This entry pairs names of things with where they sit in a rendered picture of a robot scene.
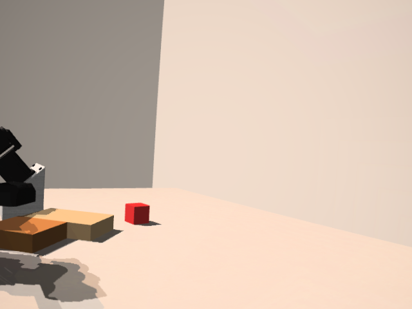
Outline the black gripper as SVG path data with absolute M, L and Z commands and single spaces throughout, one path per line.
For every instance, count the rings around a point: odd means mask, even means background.
M 36 191 L 32 183 L 0 183 L 0 206 L 16 207 L 35 202 Z

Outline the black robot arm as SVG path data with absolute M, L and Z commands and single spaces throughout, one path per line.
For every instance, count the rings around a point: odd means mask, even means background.
M 6 182 L 24 182 L 29 179 L 35 171 L 29 168 L 17 155 L 16 151 L 20 149 L 22 145 L 17 141 L 16 137 L 9 129 L 1 126 L 0 155 L 13 145 L 15 147 L 0 157 L 0 175 Z

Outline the red cube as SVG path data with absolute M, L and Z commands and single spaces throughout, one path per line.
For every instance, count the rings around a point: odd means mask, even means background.
M 149 223 L 150 205 L 144 203 L 125 203 L 125 221 L 132 224 Z

